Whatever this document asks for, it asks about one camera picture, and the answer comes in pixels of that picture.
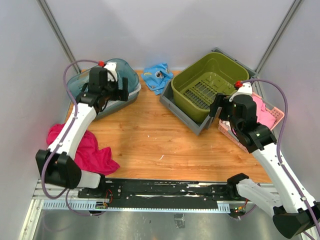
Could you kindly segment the translucent blue plastic tub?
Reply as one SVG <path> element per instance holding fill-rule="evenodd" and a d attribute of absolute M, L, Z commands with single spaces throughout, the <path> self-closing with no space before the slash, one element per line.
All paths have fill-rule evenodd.
<path fill-rule="evenodd" d="M 122 78 L 128 80 L 128 93 L 131 94 L 136 90 L 139 84 L 139 77 L 137 73 L 131 68 L 129 63 L 121 58 L 112 58 L 104 62 L 106 65 L 109 63 L 115 63 L 115 71 L 119 84 L 119 89 L 122 89 Z M 76 98 L 81 92 L 83 85 L 89 82 L 90 68 L 72 77 L 68 82 L 67 86 L 72 93 L 73 97 Z"/>

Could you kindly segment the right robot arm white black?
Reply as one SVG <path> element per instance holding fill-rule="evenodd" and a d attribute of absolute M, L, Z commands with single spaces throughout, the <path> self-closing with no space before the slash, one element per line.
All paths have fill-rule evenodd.
<path fill-rule="evenodd" d="M 259 161 L 272 181 L 278 195 L 263 189 L 246 174 L 239 173 L 227 180 L 226 193 L 232 200 L 245 198 L 266 212 L 276 229 L 290 239 L 310 228 L 320 228 L 320 204 L 302 186 L 288 163 L 282 158 L 278 139 L 271 130 L 258 122 L 257 105 L 247 94 L 217 94 L 209 115 L 229 122 L 235 136 Z"/>

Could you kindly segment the white perforated plastic basket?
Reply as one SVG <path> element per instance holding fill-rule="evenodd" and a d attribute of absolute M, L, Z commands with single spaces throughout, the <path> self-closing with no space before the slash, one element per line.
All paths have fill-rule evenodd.
<path fill-rule="evenodd" d="M 128 94 L 128 99 L 131 96 L 135 96 L 136 94 L 138 94 L 140 92 L 141 88 L 142 88 L 141 84 L 138 83 L 137 86 L 134 88 L 134 90 Z M 112 106 L 112 105 L 114 105 L 114 104 L 116 104 L 118 102 L 120 102 L 120 101 L 119 100 L 110 100 L 107 103 L 107 107 Z"/>

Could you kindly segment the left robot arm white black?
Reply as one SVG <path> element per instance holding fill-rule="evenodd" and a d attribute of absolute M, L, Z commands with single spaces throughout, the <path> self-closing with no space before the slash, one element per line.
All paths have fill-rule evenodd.
<path fill-rule="evenodd" d="M 91 122 L 108 101 L 127 101 L 128 79 L 119 83 L 117 64 L 108 62 L 93 67 L 81 92 L 72 101 L 73 110 L 57 138 L 46 150 L 39 150 L 35 159 L 41 183 L 65 189 L 89 188 L 91 194 L 101 198 L 107 193 L 107 185 L 101 175 L 82 170 L 74 161 L 78 146 Z"/>

